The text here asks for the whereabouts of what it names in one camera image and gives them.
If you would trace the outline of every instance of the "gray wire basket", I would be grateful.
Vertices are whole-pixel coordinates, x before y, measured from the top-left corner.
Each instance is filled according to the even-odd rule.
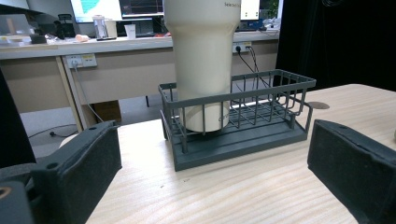
[[[175,170],[306,140],[313,109],[304,100],[307,89],[315,85],[313,78],[273,70],[233,76],[227,94],[178,101],[177,84],[161,84],[163,134],[172,144]],[[223,128],[206,132],[205,105],[213,103],[230,105],[229,122],[224,126],[221,121]],[[187,107],[197,105],[204,110],[202,132],[188,130],[181,120]],[[302,126],[296,116],[305,107],[308,116]]]

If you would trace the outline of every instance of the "electrical outlet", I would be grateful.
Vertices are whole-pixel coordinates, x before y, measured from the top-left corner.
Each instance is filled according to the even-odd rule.
[[[97,66],[96,58],[94,54],[83,54],[81,55],[82,66],[83,67],[93,67]]]
[[[251,41],[233,43],[233,53],[237,53],[238,52],[236,50],[237,47],[241,48],[240,52],[248,52],[249,51],[248,47],[251,47]]]
[[[95,55],[90,54],[81,54],[81,55],[67,55],[67,66],[69,68],[74,68],[75,63],[77,67],[93,67],[97,66]]]
[[[69,68],[74,68],[75,64],[77,64],[77,67],[82,67],[82,60],[80,55],[67,55],[66,60],[67,66]]]

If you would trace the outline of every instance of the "wooden table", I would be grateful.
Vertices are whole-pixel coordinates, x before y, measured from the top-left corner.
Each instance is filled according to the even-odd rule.
[[[122,169],[88,223],[357,223],[307,169],[313,121],[396,148],[396,92],[353,84],[306,101],[330,106],[314,110],[308,140],[180,172],[160,120],[120,127]]]

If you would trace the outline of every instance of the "office chair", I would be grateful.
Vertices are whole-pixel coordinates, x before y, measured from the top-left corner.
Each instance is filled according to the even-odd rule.
[[[63,21],[64,23],[62,24],[63,30],[64,30],[64,37],[75,37],[76,32],[73,26],[73,23],[67,23],[66,21],[71,21],[72,20],[72,15],[71,14],[59,14],[58,15],[59,21]]]

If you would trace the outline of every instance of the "computer monitor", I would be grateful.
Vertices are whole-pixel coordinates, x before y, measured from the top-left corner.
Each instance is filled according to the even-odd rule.
[[[93,22],[94,15],[113,21],[122,20],[119,0],[71,0],[71,3],[76,23]]]
[[[163,16],[163,0],[120,0],[124,20]]]
[[[260,0],[241,0],[241,21],[258,21]]]

